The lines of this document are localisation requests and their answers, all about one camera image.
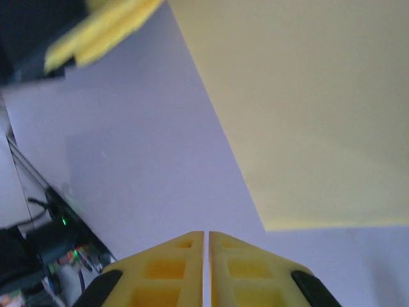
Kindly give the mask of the controller board green light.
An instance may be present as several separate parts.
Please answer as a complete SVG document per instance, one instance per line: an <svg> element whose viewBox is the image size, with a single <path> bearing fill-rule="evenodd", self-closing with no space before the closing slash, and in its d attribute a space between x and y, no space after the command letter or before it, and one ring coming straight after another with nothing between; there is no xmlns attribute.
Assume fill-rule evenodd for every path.
<svg viewBox="0 0 409 307"><path fill-rule="evenodd" d="M75 271L86 269L88 272L100 274L101 269L98 268L97 261L92 259L92 252L94 252L94 249L90 244L80 245L57 258L48 265L48 269L51 273L54 273L61 266L69 265Z"/></svg>

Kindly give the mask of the yellow square paper sheet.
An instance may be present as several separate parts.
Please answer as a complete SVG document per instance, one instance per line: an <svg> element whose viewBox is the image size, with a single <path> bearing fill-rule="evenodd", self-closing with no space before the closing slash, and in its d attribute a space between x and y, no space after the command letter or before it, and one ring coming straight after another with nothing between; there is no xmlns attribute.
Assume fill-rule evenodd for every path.
<svg viewBox="0 0 409 307"><path fill-rule="evenodd" d="M266 230L409 225L409 0L169 0Z"/></svg>

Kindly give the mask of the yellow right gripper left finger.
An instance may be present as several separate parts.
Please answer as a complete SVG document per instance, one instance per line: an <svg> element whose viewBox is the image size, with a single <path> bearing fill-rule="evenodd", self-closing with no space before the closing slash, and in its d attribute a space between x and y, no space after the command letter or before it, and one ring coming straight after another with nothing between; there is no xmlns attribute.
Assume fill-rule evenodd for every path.
<svg viewBox="0 0 409 307"><path fill-rule="evenodd" d="M189 232L108 265L73 307L202 307L204 233Z"/></svg>

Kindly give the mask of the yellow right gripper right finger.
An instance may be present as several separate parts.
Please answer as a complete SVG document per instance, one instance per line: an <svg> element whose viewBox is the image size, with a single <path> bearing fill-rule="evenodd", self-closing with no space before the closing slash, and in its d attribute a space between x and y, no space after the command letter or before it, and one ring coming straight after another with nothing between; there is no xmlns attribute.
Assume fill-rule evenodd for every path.
<svg viewBox="0 0 409 307"><path fill-rule="evenodd" d="M341 307L307 267L222 232L209 233L212 307Z"/></svg>

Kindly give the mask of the aluminium cross rail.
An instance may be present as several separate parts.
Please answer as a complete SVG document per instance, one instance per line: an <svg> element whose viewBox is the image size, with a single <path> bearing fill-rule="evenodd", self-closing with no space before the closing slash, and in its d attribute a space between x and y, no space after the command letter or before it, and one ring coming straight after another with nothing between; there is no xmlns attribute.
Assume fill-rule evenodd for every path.
<svg viewBox="0 0 409 307"><path fill-rule="evenodd" d="M48 186L18 149L0 95L0 307L72 307L103 271L64 265L51 273L29 247L26 234L51 220Z"/></svg>

